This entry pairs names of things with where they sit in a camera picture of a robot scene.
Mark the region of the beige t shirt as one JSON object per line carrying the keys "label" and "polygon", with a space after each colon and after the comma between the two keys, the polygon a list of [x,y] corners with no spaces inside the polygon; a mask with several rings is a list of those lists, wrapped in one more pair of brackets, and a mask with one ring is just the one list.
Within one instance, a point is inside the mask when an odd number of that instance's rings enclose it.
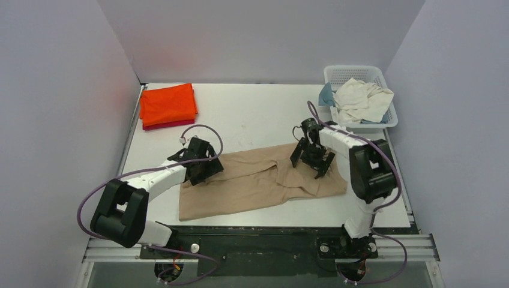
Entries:
{"label": "beige t shirt", "polygon": [[282,205],[292,199],[343,195],[348,183],[332,163],[325,176],[299,161],[293,165],[293,144],[222,154],[224,170],[179,192],[179,220],[190,221]]}

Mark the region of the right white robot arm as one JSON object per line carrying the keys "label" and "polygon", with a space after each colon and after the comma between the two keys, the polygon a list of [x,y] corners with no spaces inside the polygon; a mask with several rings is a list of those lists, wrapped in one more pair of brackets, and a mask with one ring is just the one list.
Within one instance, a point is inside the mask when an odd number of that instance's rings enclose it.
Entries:
{"label": "right white robot arm", "polygon": [[363,250],[361,238],[370,235],[383,201],[400,188],[388,142],[358,136],[333,121],[319,123],[308,118],[299,128],[303,136],[291,154],[293,166],[303,162],[317,172],[316,178],[321,178],[339,155],[348,161],[349,185],[357,198],[357,208],[343,225],[348,235],[341,238],[339,248],[346,257],[355,257]]}

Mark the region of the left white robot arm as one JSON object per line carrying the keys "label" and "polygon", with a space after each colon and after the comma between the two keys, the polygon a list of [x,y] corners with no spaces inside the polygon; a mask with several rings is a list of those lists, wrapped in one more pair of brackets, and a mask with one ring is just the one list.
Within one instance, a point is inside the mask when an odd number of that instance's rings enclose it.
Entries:
{"label": "left white robot arm", "polygon": [[92,232],[125,248],[155,245],[165,258],[179,250],[176,230],[147,219],[148,205],[181,184],[197,185],[224,170],[218,153],[206,140],[192,137],[188,146],[167,157],[158,167],[136,172],[126,181],[110,180],[91,220]]}

